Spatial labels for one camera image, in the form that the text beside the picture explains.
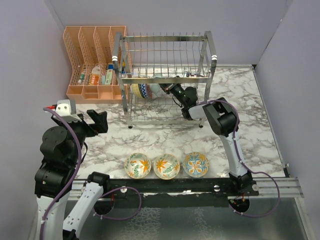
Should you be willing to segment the teal ribbed bowl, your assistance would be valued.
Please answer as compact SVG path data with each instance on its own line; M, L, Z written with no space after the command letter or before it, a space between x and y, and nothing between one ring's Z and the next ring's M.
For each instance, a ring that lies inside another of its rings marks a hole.
M151 90L153 99L160 97L161 93L163 92L158 83L150 83L149 88Z

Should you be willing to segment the red patterned bowl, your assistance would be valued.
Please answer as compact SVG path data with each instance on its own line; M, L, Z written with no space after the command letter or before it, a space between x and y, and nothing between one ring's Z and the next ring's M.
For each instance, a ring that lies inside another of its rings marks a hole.
M146 83L139 83L138 87L139 87L139 92L142 98L144 99L152 98L152 92Z

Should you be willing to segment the yellow dotted white bowl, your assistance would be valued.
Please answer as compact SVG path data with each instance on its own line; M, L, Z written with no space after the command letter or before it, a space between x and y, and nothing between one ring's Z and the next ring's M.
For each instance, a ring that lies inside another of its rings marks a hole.
M138 84L132 84L131 86L130 86L130 89L131 89L131 91L132 91L132 93L137 97L137 98L139 98L139 97L141 97L141 93L140 93L140 88L139 88L139 85Z

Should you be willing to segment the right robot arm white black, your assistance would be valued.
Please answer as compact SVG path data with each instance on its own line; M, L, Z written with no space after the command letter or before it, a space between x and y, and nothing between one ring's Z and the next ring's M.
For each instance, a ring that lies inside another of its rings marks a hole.
M186 120L207 119L212 131L222 141L227 156L230 191L236 196L246 192L253 177L245 167L239 143L240 118L237 110L223 97L197 103L197 90L194 87L182 88L179 83L161 83L159 86L166 94L172 94L178 100Z

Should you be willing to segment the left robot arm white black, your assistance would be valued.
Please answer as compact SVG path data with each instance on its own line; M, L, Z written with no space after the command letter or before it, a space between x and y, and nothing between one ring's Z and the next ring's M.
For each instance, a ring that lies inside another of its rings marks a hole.
M41 166L35 174L36 201L38 206L37 240L77 240L84 223L97 200L111 190L107 174L93 172L89 175L84 193L68 216L65 216L72 183L85 156L82 148L86 138L108 131L107 112L87 110L93 123L86 123L82 114L67 122L58 115L58 109L44 108L56 123L42 136Z

